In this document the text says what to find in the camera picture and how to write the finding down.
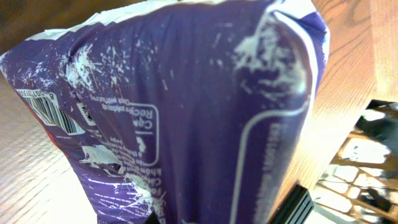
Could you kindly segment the purple red snack pack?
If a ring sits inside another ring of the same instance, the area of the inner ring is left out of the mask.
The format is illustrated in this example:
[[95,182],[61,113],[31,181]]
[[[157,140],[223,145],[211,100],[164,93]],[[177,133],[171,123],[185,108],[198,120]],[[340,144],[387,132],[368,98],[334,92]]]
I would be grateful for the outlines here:
[[265,223],[329,43],[311,1],[145,1],[33,35],[1,71],[98,223]]

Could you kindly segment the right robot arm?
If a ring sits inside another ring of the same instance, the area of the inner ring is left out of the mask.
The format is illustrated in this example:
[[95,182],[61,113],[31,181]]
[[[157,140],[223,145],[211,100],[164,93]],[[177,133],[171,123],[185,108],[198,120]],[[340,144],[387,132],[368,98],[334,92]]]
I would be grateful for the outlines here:
[[397,149],[397,102],[371,100],[355,127],[390,150]]

